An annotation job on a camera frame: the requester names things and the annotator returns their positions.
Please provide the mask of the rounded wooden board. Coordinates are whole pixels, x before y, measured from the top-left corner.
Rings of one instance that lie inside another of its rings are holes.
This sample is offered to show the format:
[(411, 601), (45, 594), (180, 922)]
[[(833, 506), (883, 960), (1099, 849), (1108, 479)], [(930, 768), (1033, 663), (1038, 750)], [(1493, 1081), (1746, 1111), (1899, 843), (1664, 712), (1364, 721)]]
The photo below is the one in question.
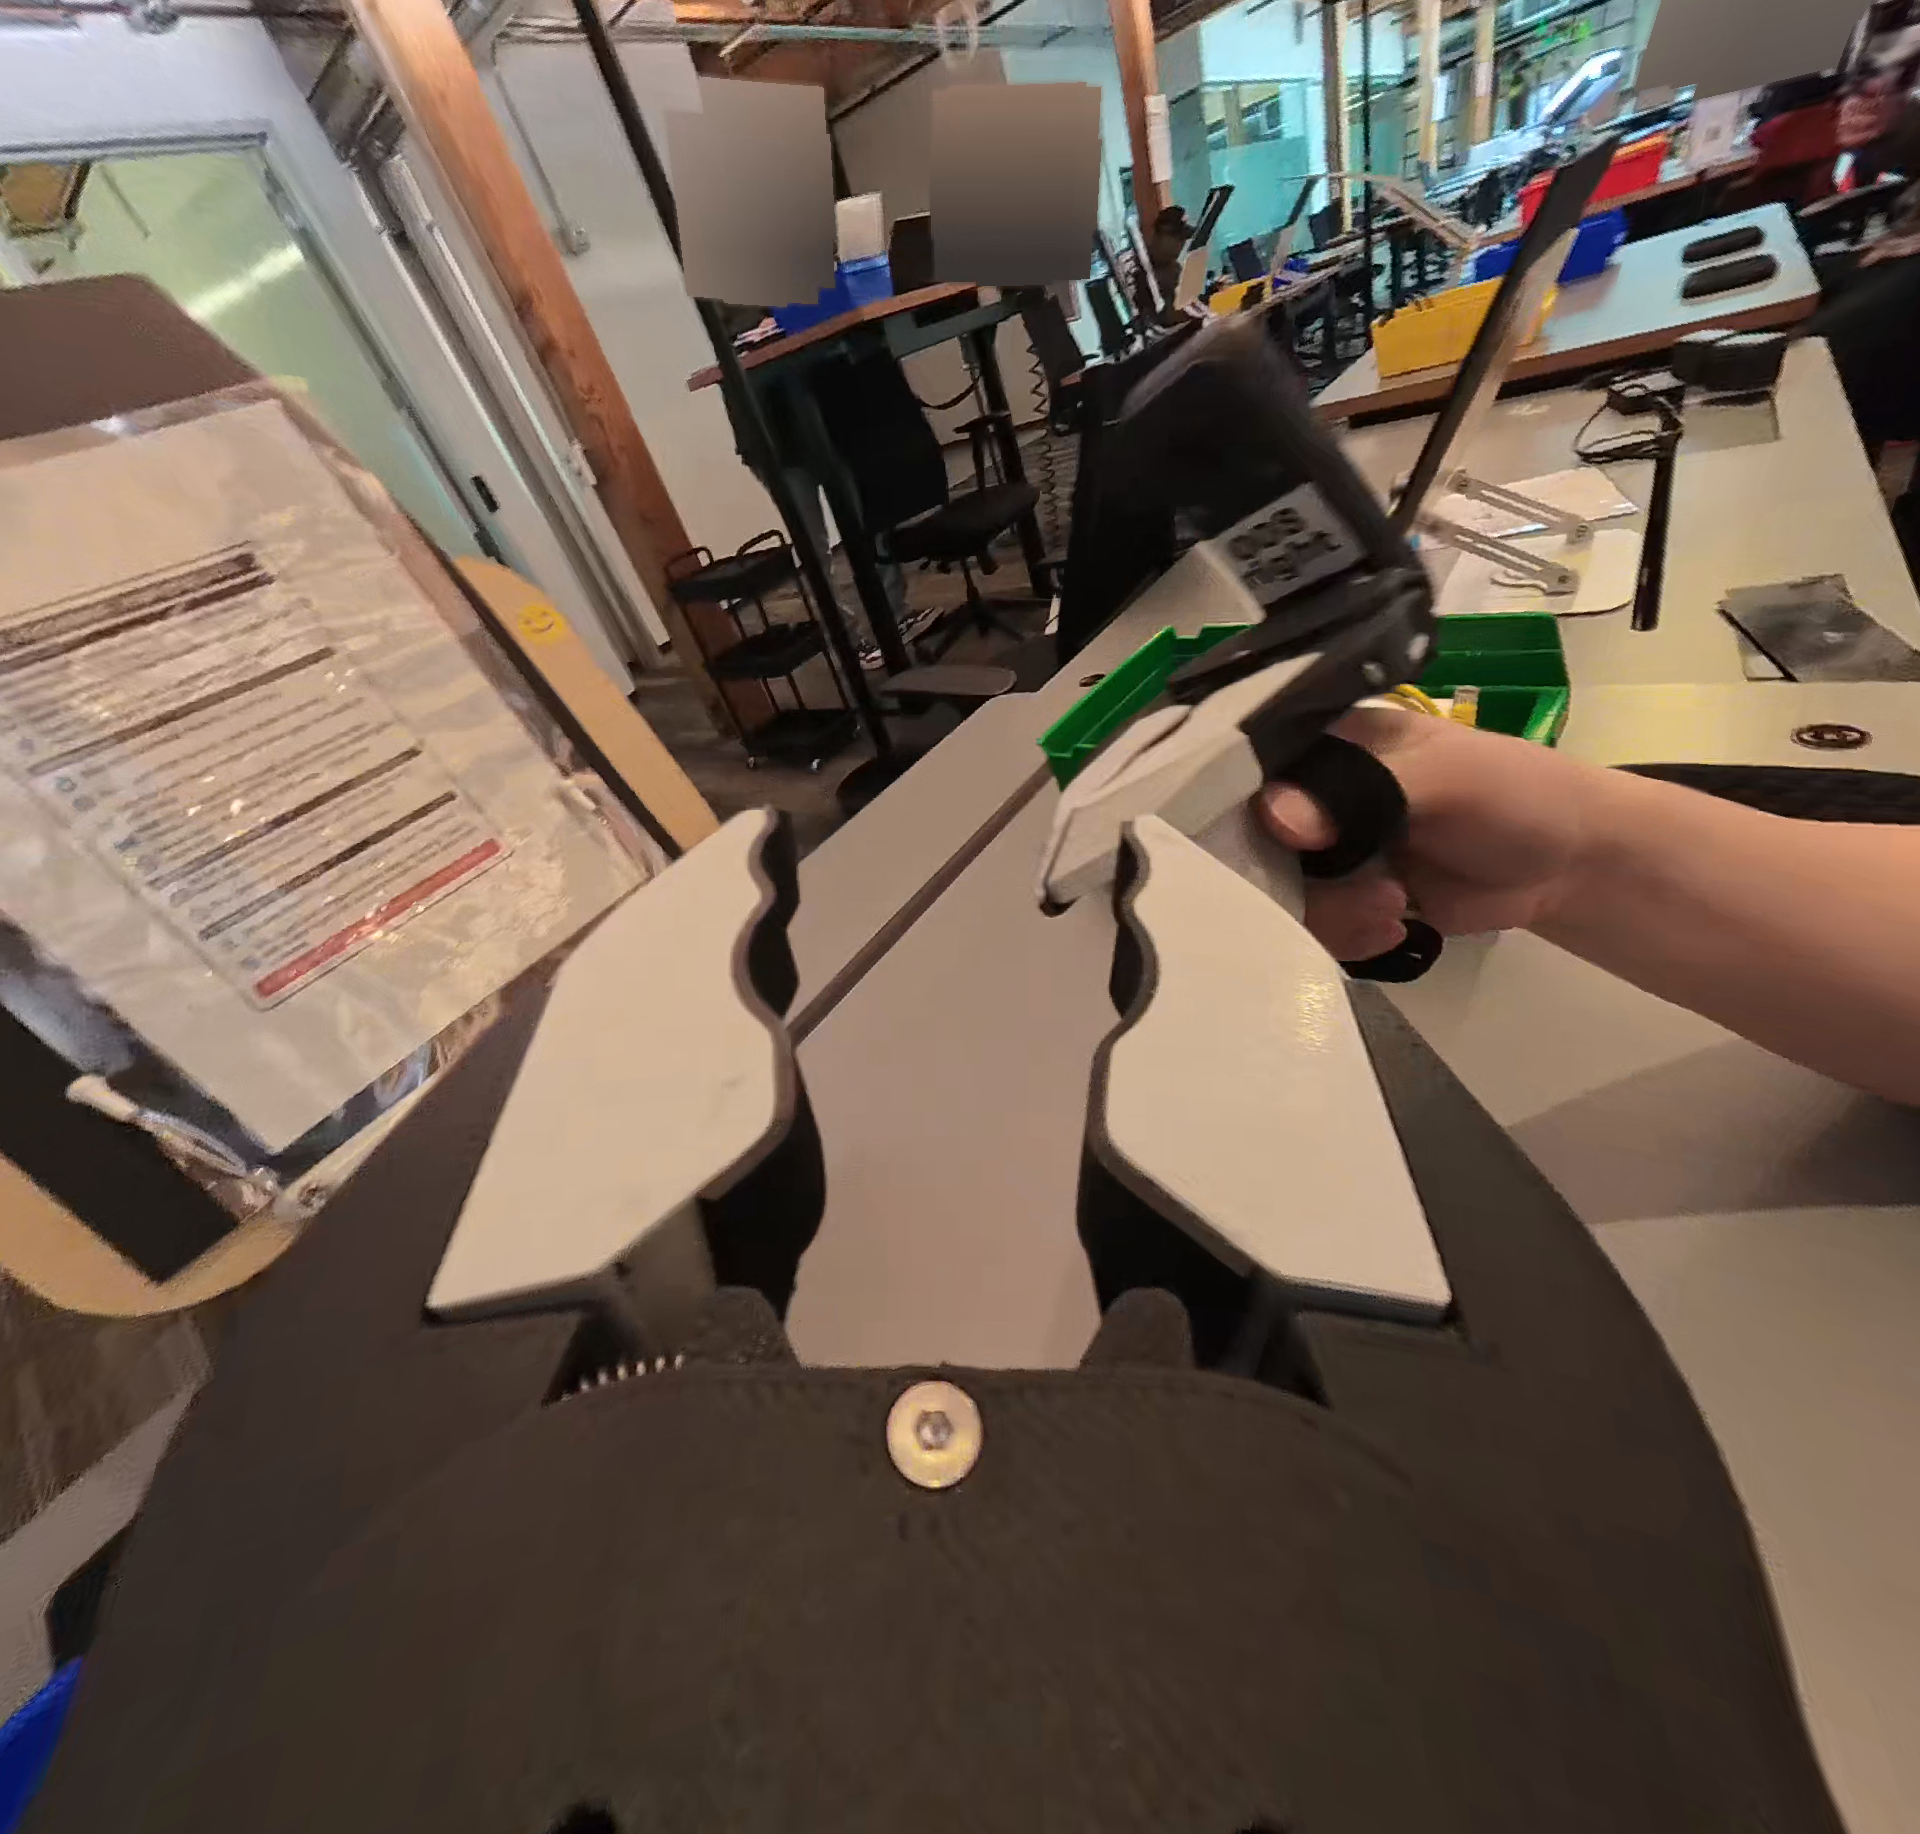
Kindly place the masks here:
[[(482, 625), (515, 663), (545, 721), (631, 815), (629, 832), (657, 838), (657, 858), (691, 853), (722, 827), (678, 755), (536, 584), (482, 558), (441, 561), (441, 569), (427, 584), (441, 616), (461, 628)], [(314, 1206), (256, 1211), (184, 1272), (156, 1280), (6, 1158), (3, 1289), (88, 1319), (182, 1316), (255, 1280), (291, 1249), (308, 1221)]]

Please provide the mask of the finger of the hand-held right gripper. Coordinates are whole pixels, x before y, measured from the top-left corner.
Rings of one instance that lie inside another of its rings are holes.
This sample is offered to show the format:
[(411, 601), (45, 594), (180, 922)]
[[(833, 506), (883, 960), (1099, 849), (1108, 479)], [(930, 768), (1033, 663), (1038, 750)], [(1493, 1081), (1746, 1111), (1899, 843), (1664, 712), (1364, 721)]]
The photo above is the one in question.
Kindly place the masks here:
[(1040, 911), (1069, 911), (1114, 884), (1119, 827), (1182, 804), (1201, 778), (1200, 708), (1140, 713), (1062, 790), (1040, 854)]
[(1200, 700), (1177, 755), (1303, 755), (1333, 725), (1325, 652), (1278, 660)]

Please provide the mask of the black office chair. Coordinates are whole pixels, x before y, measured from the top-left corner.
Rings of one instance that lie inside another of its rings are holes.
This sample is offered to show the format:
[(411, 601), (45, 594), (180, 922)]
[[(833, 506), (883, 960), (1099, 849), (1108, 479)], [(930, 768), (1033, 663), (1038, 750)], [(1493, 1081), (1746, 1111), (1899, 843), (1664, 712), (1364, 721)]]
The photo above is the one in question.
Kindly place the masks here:
[(914, 633), (917, 657), (939, 663), (961, 636), (1014, 636), (980, 581), (996, 575), (994, 544), (1033, 521), (1038, 490), (1026, 482), (956, 490), (933, 422), (891, 354), (829, 359), (812, 371), (812, 393), (877, 565), (895, 576), (908, 568), (961, 576), (965, 601)]

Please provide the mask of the open black laptop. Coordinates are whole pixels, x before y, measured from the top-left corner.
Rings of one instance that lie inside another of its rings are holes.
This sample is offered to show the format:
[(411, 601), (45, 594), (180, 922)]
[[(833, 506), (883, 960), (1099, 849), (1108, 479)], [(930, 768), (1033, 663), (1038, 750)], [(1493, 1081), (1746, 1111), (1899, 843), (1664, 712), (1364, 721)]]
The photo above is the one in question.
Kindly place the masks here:
[(1460, 474), (1457, 448), (1465, 430), (1499, 402), (1517, 347), (1546, 312), (1550, 288), (1558, 280), (1576, 227), (1609, 178), (1622, 136), (1603, 133), (1576, 157), (1550, 175), (1550, 190), (1523, 229), (1517, 254), (1499, 281), (1499, 291), (1453, 375), (1451, 397), (1433, 418), (1423, 451), (1398, 489), (1390, 526), (1412, 535), (1423, 509)]

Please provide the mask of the black pole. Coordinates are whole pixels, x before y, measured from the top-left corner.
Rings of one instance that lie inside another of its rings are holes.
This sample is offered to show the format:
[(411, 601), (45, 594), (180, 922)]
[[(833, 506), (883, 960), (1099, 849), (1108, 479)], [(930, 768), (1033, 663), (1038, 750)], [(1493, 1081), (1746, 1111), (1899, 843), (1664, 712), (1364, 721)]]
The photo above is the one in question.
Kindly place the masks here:
[(1657, 633), (1664, 623), (1665, 599), (1665, 558), (1670, 558), (1670, 518), (1673, 518), (1673, 486), (1677, 456), (1683, 448), (1683, 422), (1664, 427), (1650, 451), (1650, 497), (1634, 568), (1634, 594), (1627, 608), (1631, 633)]

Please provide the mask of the silver laptop stand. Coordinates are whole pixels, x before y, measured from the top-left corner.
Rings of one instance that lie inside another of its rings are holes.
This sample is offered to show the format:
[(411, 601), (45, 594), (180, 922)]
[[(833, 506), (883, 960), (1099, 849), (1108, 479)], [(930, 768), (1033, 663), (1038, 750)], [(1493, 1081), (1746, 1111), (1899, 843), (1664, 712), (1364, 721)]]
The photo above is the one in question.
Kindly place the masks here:
[(1625, 610), (1639, 588), (1639, 506), (1586, 468), (1509, 489), (1457, 474), (1428, 496), (1416, 544), (1444, 617), (1596, 617)]

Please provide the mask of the pair of blue bins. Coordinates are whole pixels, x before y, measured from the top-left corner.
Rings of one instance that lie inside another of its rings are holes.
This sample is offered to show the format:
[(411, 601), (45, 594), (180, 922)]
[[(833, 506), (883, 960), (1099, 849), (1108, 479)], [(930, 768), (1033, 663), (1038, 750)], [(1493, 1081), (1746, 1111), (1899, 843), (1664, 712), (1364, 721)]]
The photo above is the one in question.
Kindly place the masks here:
[(805, 336), (833, 318), (883, 306), (895, 294), (891, 254), (853, 257), (833, 266), (830, 284), (806, 304), (769, 310), (780, 336)]

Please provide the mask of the grey desk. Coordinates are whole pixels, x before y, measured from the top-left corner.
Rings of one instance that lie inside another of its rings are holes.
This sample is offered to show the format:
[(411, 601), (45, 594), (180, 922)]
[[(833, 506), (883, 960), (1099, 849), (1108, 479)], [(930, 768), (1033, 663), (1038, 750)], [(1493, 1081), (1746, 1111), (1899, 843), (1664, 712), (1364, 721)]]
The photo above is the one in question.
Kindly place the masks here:
[[(1912, 683), (1760, 683), (1716, 606), (1839, 575), (1917, 639), (1917, 594), (1824, 343), (1772, 418), (1698, 415), (1653, 633), (1566, 633), (1579, 764), (1812, 764), (1866, 732), (1917, 773)], [(1081, 1096), (1114, 1025), (1103, 911), (1043, 916), (1038, 736), (1053, 673), (967, 719), (805, 863), (795, 1029), (829, 1221), (795, 1340), (833, 1368), (1053, 1368), (1092, 1280)], [(1850, 1832), (1917, 1832), (1917, 1112), (1831, 1087), (1525, 933), (1453, 944), (1404, 1019), (1596, 1227), (1733, 1475)]]

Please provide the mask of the wood-top standing desk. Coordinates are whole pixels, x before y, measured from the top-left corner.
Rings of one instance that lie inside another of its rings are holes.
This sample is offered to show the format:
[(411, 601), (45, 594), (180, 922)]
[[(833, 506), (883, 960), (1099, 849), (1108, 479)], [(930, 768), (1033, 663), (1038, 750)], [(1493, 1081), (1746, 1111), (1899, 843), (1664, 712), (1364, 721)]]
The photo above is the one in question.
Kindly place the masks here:
[[(996, 332), (1014, 312), (1017, 304), (1010, 294), (985, 300), (974, 284), (926, 284), (833, 318), (815, 332), (776, 336), (756, 351), (735, 351), (717, 324), (717, 312), (710, 306), (704, 310), (716, 341), (716, 363), (691, 375), (688, 389), (722, 393), (735, 451), (776, 506), (780, 526), (790, 529), (805, 584), (829, 616), (829, 652), (840, 670), (853, 668), (856, 633), (833, 584), (833, 550), (846, 554), (868, 648), (895, 688), (925, 663), (917, 657), (914, 633), (930, 623), (930, 616), (959, 608), (965, 601), (965, 588), (959, 575), (908, 568), (895, 576), (877, 565), (874, 535), (857, 521), (853, 479), (829, 444), (822, 409), (812, 393), (812, 371), (829, 359), (879, 354), (895, 359), (903, 368), (908, 359), (930, 347), (961, 347), (967, 389), (980, 407), (972, 430), (972, 486), (1026, 482), (996, 354)], [(1010, 529), (1019, 538), (1032, 581), (1032, 594), (1024, 599), (1026, 608), (1046, 601), (1038, 506), (1032, 526)]]

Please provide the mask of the red plastic bin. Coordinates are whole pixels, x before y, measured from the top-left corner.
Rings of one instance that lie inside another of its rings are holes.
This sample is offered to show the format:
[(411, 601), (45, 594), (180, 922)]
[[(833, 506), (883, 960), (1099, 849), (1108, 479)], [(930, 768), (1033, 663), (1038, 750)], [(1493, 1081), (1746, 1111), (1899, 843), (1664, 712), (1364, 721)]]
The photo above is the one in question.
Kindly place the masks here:
[[(1586, 196), (1586, 206), (1601, 211), (1603, 202), (1619, 202), (1619, 201), (1627, 201), (1627, 196), (1642, 196), (1645, 190), (1657, 190), (1664, 171), (1665, 171), (1665, 162), (1670, 162), (1670, 132), (1642, 133), (1634, 140), (1622, 140), (1610, 166), (1603, 167), (1595, 191)], [(1558, 167), (1541, 171), (1541, 175), (1525, 182), (1525, 190), (1517, 191), (1523, 227), (1528, 227), (1534, 220), (1534, 213), (1546, 202), (1556, 175), (1558, 175)]]

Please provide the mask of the black rolling cart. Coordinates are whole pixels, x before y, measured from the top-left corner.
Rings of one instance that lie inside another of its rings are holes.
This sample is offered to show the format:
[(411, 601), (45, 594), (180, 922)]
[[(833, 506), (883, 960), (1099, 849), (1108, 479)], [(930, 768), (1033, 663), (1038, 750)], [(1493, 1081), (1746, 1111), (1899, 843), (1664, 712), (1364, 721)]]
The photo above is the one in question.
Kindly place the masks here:
[(724, 725), (746, 764), (822, 773), (857, 740), (847, 694), (830, 673), (824, 623), (805, 592), (801, 558), (783, 529), (765, 529), (733, 554), (680, 550), (662, 568), (694, 652), (724, 703)]

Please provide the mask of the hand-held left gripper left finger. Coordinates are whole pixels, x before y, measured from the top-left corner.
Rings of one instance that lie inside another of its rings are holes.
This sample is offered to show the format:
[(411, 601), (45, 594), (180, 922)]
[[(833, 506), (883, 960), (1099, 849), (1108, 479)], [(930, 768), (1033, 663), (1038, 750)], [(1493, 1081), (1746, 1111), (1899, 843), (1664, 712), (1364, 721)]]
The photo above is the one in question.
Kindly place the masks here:
[(790, 819), (746, 810), (559, 966), (427, 1292), (435, 1322), (688, 1322), (722, 1289), (788, 1319), (824, 1146), (788, 1015)]

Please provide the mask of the brown partition panel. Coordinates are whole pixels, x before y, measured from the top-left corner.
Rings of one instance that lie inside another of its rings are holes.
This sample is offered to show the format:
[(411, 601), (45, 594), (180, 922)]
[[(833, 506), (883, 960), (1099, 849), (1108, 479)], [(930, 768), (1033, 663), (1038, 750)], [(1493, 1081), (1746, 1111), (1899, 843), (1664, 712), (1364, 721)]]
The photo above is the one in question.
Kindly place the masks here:
[(255, 381), (271, 377), (144, 280), (3, 288), (3, 444)]

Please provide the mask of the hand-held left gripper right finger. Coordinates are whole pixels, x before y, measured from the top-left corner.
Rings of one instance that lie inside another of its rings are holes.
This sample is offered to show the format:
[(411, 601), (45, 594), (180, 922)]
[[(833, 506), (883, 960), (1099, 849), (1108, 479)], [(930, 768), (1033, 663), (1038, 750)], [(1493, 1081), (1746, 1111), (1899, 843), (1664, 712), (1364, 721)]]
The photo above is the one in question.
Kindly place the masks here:
[(1297, 884), (1273, 894), (1148, 815), (1119, 832), (1114, 913), (1090, 1162), (1285, 1301), (1444, 1322), (1444, 1255)]

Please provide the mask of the yellow plastic bin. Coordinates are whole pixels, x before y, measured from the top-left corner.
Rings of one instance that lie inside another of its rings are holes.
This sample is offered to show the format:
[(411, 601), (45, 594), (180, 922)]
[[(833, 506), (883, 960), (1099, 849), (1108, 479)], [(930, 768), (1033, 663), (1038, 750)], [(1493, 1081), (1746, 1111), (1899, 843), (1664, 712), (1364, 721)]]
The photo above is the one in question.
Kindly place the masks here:
[[(1453, 284), (1425, 294), (1373, 324), (1373, 368), (1382, 381), (1436, 375), (1465, 362), (1487, 312), (1499, 306), (1506, 280)], [(1509, 359), (1538, 347), (1551, 318), (1558, 284), (1525, 284), (1523, 312), (1509, 336)]]

